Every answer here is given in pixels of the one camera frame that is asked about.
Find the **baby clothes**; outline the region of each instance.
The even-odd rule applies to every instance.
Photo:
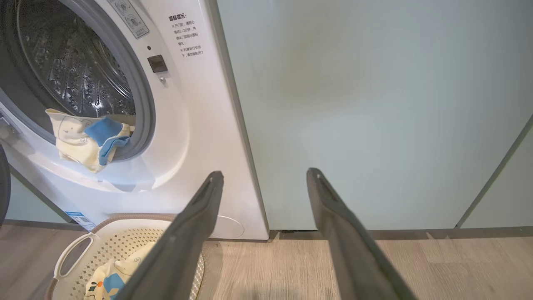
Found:
[[[107,117],[78,117],[51,108],[46,113],[52,121],[59,157],[79,162],[93,173],[105,168],[116,147],[124,146],[130,138],[128,124]]]
[[[126,260],[110,259],[99,266],[85,285],[84,299],[114,300],[154,245],[155,242],[149,242]]]

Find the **laundry basket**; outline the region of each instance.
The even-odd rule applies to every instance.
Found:
[[[45,299],[83,299],[85,284],[96,268],[112,258],[127,259],[145,244],[157,241],[173,219],[174,216],[158,214],[121,215],[104,221],[91,232],[80,236],[59,257]],[[61,274],[61,266],[68,254],[86,239],[90,240],[89,245],[70,270]],[[200,254],[189,299],[196,299],[203,276],[204,258]]]

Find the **basket handle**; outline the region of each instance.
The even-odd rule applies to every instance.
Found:
[[[89,248],[93,244],[93,241],[94,241],[93,237],[94,236],[96,236],[96,235],[94,233],[92,233],[92,232],[84,234],[84,235],[80,236],[79,238],[77,238],[76,240],[74,240],[72,243],[70,243],[70,245],[67,248],[65,248],[65,250],[63,251],[63,253],[61,253],[61,256],[59,257],[58,262],[55,264],[55,269],[54,269],[54,278],[55,279],[59,280],[60,278],[67,276],[70,273],[70,271],[72,271],[72,269],[74,269],[74,267],[78,264],[78,262],[81,260],[81,258],[85,255],[85,253],[89,250]],[[85,250],[83,250],[83,253],[78,257],[76,262],[74,262],[72,267],[70,267],[68,272],[65,275],[61,275],[60,271],[61,271],[61,267],[63,266],[63,263],[64,263],[65,259],[67,258],[69,253],[72,251],[72,249],[74,249],[74,247],[76,247],[79,243],[81,243],[85,239],[90,239],[91,242],[89,243],[89,245],[87,245]]]

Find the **floor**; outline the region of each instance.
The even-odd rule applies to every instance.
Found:
[[[42,299],[83,232],[0,227],[2,299]],[[420,299],[531,299],[533,237],[377,242]],[[199,299],[337,299],[327,241],[208,241]]]

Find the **white washing machine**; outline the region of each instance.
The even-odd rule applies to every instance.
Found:
[[[87,229],[119,213],[177,214],[221,170],[213,237],[268,238],[215,1],[0,3],[2,143],[53,203]],[[92,174],[59,158],[46,108],[135,130]]]

